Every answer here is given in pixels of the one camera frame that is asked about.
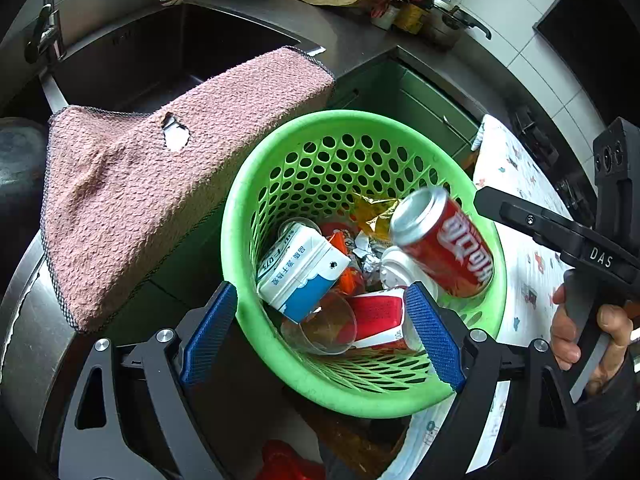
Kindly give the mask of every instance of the blue gripper pad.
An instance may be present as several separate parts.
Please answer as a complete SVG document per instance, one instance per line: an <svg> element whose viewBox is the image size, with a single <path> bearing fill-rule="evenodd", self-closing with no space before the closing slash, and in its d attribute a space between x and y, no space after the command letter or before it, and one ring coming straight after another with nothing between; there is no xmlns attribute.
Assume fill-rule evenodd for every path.
<svg viewBox="0 0 640 480"><path fill-rule="evenodd" d="M238 293L227 283L184 348L180 382L184 386L201 383L209 377L209 370L229 326L236 315Z"/></svg>
<svg viewBox="0 0 640 480"><path fill-rule="evenodd" d="M414 283L406 290L406 311L438 377L460 392L466 381L460 366L460 348L433 309L432 304L437 306L437 303L421 285Z"/></svg>

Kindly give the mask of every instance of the floral tablecloth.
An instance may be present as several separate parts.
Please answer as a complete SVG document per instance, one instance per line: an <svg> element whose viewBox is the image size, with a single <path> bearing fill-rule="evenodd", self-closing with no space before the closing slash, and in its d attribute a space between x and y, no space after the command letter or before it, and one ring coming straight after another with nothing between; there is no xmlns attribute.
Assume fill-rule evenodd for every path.
<svg viewBox="0 0 640 480"><path fill-rule="evenodd" d="M551 183L518 139L497 119L482 119L478 130L480 153L474 173L478 189L495 187L571 218ZM528 346L537 337L549 339L555 312L551 296L569 267L557 253L537 245L530 237L496 224L507 268L507 300L497 340ZM487 463L504 414L509 383L498 383L494 402L469 471ZM412 416L402 449L380 477L406 480L428 452L454 396Z"/></svg>

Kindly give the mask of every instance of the faucet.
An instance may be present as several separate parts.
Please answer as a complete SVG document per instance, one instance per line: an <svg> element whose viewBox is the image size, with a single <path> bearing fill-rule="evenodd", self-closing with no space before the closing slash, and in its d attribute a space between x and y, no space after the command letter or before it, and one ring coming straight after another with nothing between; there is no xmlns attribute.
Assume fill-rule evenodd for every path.
<svg viewBox="0 0 640 480"><path fill-rule="evenodd" d="M60 28L60 12L54 10L54 0L44 0L31 40L24 48L24 59L27 63L36 63L41 54L47 54L47 63L53 64L66 54Z"/></svg>

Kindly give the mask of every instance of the red soda can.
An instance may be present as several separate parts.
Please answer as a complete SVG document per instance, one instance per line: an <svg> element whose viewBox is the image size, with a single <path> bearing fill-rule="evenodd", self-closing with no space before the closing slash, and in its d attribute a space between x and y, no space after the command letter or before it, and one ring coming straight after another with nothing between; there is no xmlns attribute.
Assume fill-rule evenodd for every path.
<svg viewBox="0 0 640 480"><path fill-rule="evenodd" d="M475 296L494 275L484 238L443 187L421 187L402 200L390 234L452 296Z"/></svg>

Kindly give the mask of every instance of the kitchen countertop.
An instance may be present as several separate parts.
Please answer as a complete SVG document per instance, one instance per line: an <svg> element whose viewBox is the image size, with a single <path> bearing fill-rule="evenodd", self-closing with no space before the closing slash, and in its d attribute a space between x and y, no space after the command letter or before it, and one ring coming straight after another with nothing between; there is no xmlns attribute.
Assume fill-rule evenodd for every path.
<svg viewBox="0 0 640 480"><path fill-rule="evenodd" d="M381 57L396 57L439 86L476 120L489 113L510 127L504 100L473 69L452 52L439 52L410 34L382 30L300 0L191 2L271 23L323 46L326 51L315 57L337 78Z"/></svg>

